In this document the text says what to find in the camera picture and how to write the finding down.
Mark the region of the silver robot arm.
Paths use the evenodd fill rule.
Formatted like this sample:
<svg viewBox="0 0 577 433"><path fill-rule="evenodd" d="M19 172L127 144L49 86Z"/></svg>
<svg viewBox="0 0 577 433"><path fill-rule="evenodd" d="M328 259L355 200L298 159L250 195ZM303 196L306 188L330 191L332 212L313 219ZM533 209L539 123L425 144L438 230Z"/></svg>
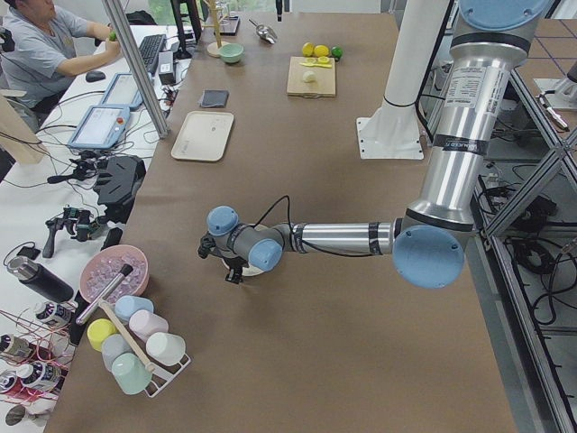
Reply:
<svg viewBox="0 0 577 433"><path fill-rule="evenodd" d="M230 207L212 209L201 257L220 258L228 280L243 269L272 270L285 252L343 257L388 254L410 283L440 289L456 280L473 231L470 202L511 72L530 51L544 1L462 1L450 53L453 69L419 197L391 223L242 223Z"/></svg>

